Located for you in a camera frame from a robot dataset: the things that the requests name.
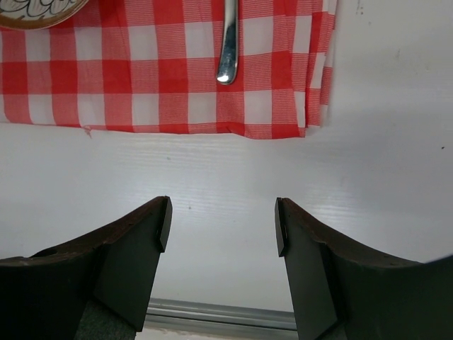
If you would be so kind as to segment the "red white checkered cloth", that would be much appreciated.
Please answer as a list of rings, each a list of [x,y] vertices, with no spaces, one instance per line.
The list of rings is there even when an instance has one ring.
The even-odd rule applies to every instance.
[[[1,30],[1,121],[122,132],[303,137],[333,73],[335,1],[240,1],[234,82],[216,79],[221,1],[90,1]]]

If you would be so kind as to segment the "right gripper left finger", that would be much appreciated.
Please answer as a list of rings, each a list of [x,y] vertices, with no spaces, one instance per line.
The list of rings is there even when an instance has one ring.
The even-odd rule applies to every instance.
[[[1,260],[2,339],[134,339],[144,328],[172,203],[29,256]]]

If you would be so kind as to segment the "silver knife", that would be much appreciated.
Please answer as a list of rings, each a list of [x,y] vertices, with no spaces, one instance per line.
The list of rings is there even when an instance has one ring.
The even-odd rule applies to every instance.
[[[222,47],[217,68],[217,82],[230,85],[236,78],[239,61],[239,5],[237,0],[224,0]]]

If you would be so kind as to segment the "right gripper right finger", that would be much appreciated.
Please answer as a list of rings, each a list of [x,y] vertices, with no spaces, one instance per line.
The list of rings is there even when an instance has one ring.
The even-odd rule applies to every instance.
[[[275,203],[300,339],[451,339],[452,257],[428,263],[378,251],[288,198]]]

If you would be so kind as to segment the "floral patterned plate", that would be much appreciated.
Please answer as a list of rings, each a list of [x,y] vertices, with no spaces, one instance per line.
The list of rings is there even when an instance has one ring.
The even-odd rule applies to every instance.
[[[87,3],[88,0],[1,0],[1,27],[49,28],[72,17]]]

